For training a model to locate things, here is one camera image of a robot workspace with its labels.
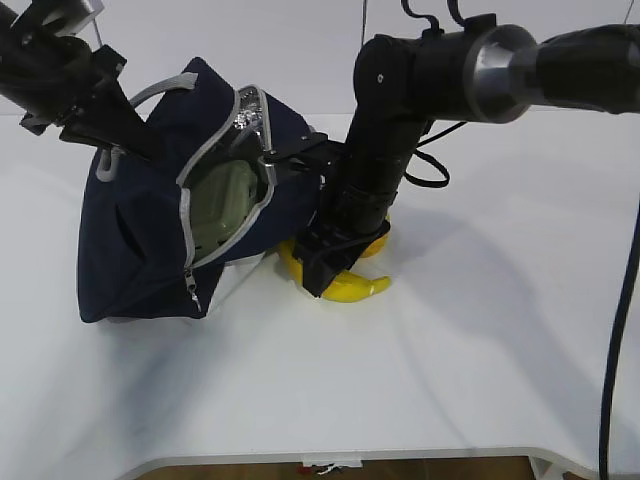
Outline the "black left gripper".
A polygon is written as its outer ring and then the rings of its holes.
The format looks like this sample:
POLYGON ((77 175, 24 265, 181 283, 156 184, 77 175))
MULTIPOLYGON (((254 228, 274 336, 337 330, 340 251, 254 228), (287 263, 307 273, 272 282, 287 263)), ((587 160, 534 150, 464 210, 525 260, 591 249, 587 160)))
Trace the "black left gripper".
MULTIPOLYGON (((52 73, 19 81, 27 105, 20 125, 42 135, 51 125, 64 125, 96 92, 120 76, 126 58, 102 45, 92 50, 81 39, 65 39, 71 57, 52 73)), ((96 93, 84 113, 84 123, 67 124, 59 139, 103 149, 118 147, 147 161, 164 157, 160 134, 137 114, 119 84, 110 84, 96 93)))

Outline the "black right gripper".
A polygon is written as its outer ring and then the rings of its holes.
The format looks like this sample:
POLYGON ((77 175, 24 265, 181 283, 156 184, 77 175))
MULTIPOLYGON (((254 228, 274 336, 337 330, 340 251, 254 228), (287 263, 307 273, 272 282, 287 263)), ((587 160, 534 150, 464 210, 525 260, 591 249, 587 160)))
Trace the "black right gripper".
POLYGON ((259 245, 293 238, 303 288, 320 298, 383 235, 400 183, 400 133, 351 131, 339 142, 304 132, 267 148, 263 158, 277 184, 259 216, 259 245))

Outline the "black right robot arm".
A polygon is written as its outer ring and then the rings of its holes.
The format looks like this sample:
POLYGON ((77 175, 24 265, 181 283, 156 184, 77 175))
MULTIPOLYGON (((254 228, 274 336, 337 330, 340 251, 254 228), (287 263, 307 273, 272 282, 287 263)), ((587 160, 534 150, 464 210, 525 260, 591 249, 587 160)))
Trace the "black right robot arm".
POLYGON ((434 122, 505 124, 534 105, 637 113, 639 29, 611 24, 537 42, 520 26, 475 17, 454 33, 379 34, 361 49, 353 85, 357 107, 344 142, 309 133, 269 154, 325 178, 293 246, 314 296, 389 231, 387 212, 434 122))

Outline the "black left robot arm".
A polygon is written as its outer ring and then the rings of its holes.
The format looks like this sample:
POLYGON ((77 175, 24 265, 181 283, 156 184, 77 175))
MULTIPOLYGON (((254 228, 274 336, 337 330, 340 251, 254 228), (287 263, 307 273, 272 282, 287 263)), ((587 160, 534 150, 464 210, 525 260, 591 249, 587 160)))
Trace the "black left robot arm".
POLYGON ((100 1, 33 1, 21 13, 2 5, 1 95, 24 110, 20 124, 34 135, 56 126, 66 143, 159 160, 160 135, 119 83, 126 59, 78 36, 103 9, 100 1))

